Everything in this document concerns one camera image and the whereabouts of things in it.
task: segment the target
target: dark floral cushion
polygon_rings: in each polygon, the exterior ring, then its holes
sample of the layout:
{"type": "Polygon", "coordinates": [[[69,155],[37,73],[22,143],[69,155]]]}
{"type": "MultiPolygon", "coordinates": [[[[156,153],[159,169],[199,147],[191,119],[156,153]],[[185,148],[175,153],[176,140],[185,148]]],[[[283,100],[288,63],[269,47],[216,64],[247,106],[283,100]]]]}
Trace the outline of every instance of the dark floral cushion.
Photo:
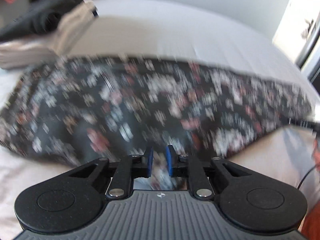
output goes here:
{"type": "Polygon", "coordinates": [[[152,58],[76,57],[29,67],[0,114],[0,142],[33,159],[71,166],[117,161],[153,145],[152,188],[170,188],[161,155],[226,158],[304,118],[301,88],[230,69],[152,58]]]}

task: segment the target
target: silver screw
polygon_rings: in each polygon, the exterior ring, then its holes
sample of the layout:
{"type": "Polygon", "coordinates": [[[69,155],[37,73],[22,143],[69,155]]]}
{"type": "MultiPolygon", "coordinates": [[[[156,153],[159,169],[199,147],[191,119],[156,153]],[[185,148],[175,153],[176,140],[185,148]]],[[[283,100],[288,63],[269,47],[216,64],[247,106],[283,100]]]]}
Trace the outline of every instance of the silver screw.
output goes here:
{"type": "Polygon", "coordinates": [[[121,197],[124,194],[124,191],[122,188],[113,188],[109,191],[109,195],[111,197],[121,197]]]}
{"type": "Polygon", "coordinates": [[[201,189],[198,189],[196,193],[199,197],[209,197],[211,196],[212,191],[207,188],[201,188],[201,189]]]}

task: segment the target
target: mattress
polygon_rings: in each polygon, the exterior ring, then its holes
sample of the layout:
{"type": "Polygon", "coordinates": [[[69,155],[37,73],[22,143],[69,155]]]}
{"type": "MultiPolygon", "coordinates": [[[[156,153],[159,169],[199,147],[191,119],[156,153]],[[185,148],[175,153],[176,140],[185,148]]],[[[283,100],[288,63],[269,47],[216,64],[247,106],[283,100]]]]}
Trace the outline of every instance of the mattress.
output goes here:
{"type": "MultiPolygon", "coordinates": [[[[94,0],[100,18],[69,53],[72,55],[144,55],[190,59],[228,66],[239,72],[299,84],[315,110],[320,97],[299,69],[271,41],[226,17],[160,0],[94,0]]],[[[0,72],[0,104],[5,103],[22,70],[0,72]]],[[[249,169],[297,186],[314,165],[315,135],[285,127],[262,138],[231,160],[249,169]]],[[[14,238],[20,225],[14,201],[27,187],[69,170],[11,155],[0,148],[0,238],[14,238]]],[[[320,199],[319,174],[313,171],[301,186],[309,209],[320,199]]]]}

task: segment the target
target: white bed sheet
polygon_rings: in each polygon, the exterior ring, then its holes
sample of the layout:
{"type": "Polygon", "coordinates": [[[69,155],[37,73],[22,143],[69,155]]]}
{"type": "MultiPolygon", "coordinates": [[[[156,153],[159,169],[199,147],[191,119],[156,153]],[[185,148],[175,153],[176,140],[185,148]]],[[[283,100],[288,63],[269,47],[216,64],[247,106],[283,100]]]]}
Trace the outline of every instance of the white bed sheet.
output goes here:
{"type": "MultiPolygon", "coordinates": [[[[131,54],[230,66],[299,84],[313,106],[320,97],[300,71],[267,38],[228,18],[204,10],[159,0],[94,0],[96,20],[69,55],[131,54]]],[[[21,70],[0,72],[0,104],[15,86],[21,70]]],[[[297,186],[310,167],[314,135],[287,127],[252,144],[232,161],[297,186]]],[[[13,204],[27,187],[69,170],[59,164],[37,163],[11,155],[0,147],[0,238],[20,231],[13,204]]],[[[319,175],[311,173],[301,190],[309,208],[320,199],[319,175]]]]}

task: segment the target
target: gray ribbed plate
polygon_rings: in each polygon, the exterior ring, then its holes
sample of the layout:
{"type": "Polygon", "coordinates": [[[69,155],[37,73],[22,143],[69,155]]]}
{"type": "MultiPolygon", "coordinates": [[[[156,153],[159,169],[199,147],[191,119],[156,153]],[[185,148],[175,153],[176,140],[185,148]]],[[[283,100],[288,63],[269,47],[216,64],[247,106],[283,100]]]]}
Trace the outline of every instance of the gray ribbed plate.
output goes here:
{"type": "Polygon", "coordinates": [[[40,235],[24,231],[18,240],[298,240],[297,231],[281,236],[255,236],[234,228],[210,202],[187,191],[135,190],[126,200],[110,202],[102,215],[75,232],[40,235]]]}

